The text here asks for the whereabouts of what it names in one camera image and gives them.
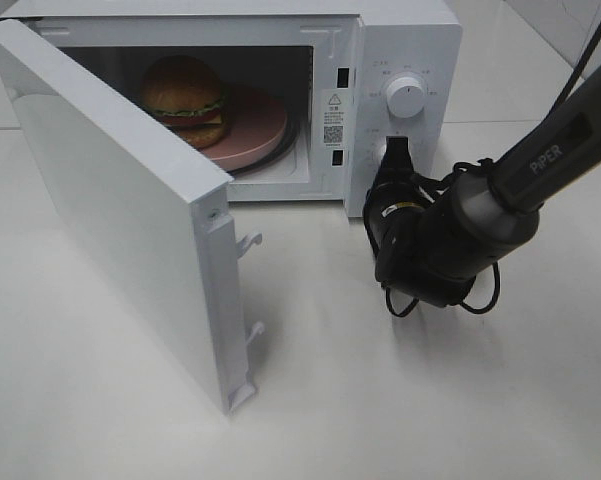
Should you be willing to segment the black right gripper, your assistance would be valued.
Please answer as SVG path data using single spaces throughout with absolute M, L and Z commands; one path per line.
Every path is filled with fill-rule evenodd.
M 433 205 L 414 173 L 406 136 L 388 136 L 386 148 L 363 208 L 363 220 L 382 285 L 433 285 L 436 274 L 427 254 L 431 240 L 424 230 Z

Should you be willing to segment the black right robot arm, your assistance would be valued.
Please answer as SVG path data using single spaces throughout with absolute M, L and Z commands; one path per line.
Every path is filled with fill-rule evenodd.
M 434 180 L 415 172 L 407 138 L 387 138 L 363 208 L 376 281 L 414 303 L 464 305 L 480 272 L 535 235 L 544 202 L 599 163 L 601 65 L 498 161 Z

